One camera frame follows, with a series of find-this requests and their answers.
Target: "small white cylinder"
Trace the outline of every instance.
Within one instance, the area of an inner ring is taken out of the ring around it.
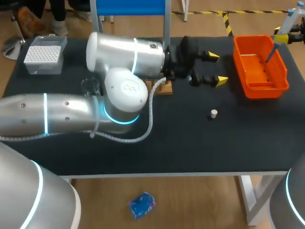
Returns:
[[[211,118],[216,118],[217,110],[211,110]]]

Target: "white pipette tip box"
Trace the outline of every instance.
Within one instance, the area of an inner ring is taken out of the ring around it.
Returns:
[[[24,59],[30,74],[60,74],[63,65],[63,49],[66,37],[38,36],[28,49]]]

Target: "wooden floor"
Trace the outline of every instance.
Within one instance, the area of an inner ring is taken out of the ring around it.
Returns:
[[[204,10],[287,10],[295,0],[190,0],[190,11]],[[173,11],[182,11],[178,0],[173,0]],[[230,14],[234,35],[272,34],[283,22],[284,14]],[[50,22],[50,13],[44,20]],[[92,25],[67,16],[69,37],[87,39]],[[0,43],[16,34],[7,12],[0,13]],[[115,17],[114,24],[104,24],[106,32],[132,37],[162,36],[162,17]],[[215,14],[172,15],[172,36],[225,36],[223,19]],[[303,43],[289,49],[302,75],[305,75]],[[0,56],[0,96],[15,62]],[[156,177],[105,178],[76,180],[82,202],[80,229],[247,229],[245,212],[238,182],[234,177]],[[156,200],[155,209],[135,221],[126,204],[143,191]],[[257,229],[270,229],[268,218]]]

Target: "floor tape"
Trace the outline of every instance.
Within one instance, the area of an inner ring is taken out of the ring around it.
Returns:
[[[223,16],[224,25],[225,25],[225,28],[226,28],[228,36],[233,36],[232,28],[231,28],[230,23],[229,23],[228,14],[227,13],[223,13],[222,16]]]
[[[66,12],[73,12],[74,10],[66,9]],[[189,11],[189,15],[193,14],[229,14],[229,13],[288,13],[286,10],[210,10],[210,11]],[[183,12],[172,11],[171,14],[183,15]]]

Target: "robot logo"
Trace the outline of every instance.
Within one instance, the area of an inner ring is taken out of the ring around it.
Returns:
[[[138,93],[140,91],[140,87],[138,83],[134,80],[125,80],[121,84],[121,89],[124,91],[126,94],[132,95],[135,93]]]

